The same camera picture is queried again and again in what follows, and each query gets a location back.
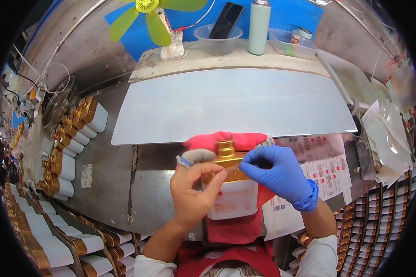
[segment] blue nitrile glove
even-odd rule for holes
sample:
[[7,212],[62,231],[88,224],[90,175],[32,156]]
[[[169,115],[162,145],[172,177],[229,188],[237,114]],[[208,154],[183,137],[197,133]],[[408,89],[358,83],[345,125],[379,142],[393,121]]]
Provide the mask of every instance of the blue nitrile glove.
[[[251,163],[266,159],[271,169],[260,169]],[[289,147],[260,146],[248,152],[239,169],[250,179],[266,186],[277,196],[290,202],[298,211],[312,211],[318,202],[319,188],[315,181],[307,180]]]

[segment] smartphone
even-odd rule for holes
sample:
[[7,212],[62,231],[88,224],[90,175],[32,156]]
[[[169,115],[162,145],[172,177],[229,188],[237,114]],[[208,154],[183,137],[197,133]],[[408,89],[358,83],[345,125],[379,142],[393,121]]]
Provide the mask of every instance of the smartphone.
[[233,32],[234,26],[236,25],[239,17],[244,12],[245,7],[227,2],[219,18],[214,24],[214,28],[209,34],[210,39],[227,39]]

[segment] metal pipe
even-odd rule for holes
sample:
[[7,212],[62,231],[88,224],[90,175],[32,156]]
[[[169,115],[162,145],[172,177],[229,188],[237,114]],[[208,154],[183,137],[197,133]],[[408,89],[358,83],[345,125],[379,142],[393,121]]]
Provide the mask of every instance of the metal pipe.
[[339,92],[341,93],[342,97],[344,98],[345,104],[354,105],[355,102],[348,95],[348,92],[346,91],[344,85],[342,84],[341,80],[339,79],[338,75],[333,70],[333,68],[329,65],[329,63],[325,60],[325,58],[322,57],[322,55],[319,53],[319,51],[315,54],[315,56],[321,62],[323,67],[330,74],[331,80],[333,80],[334,83],[336,84],[336,86],[338,87]]

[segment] fan blade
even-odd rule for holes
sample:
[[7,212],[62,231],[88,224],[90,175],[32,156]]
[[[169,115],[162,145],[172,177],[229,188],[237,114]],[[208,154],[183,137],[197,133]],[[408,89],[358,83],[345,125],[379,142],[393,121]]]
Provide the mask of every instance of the fan blade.
[[118,41],[129,27],[133,24],[134,20],[139,16],[139,12],[136,7],[129,8],[121,16],[111,24],[110,27],[110,38],[112,41]]
[[151,40],[159,46],[168,46],[171,44],[171,37],[168,30],[160,20],[159,15],[156,12],[147,13],[145,15],[146,26],[150,33]]
[[159,6],[164,9],[195,12],[205,7],[208,0],[160,0]]

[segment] red apron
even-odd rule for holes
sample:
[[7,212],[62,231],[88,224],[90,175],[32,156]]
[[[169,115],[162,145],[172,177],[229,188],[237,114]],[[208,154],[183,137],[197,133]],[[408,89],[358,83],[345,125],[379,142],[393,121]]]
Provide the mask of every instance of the red apron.
[[280,277],[279,268],[272,261],[273,249],[269,241],[248,247],[231,247],[226,251],[207,251],[200,241],[183,241],[179,248],[179,265],[175,277],[199,277],[215,264],[237,260],[249,264],[265,277]]

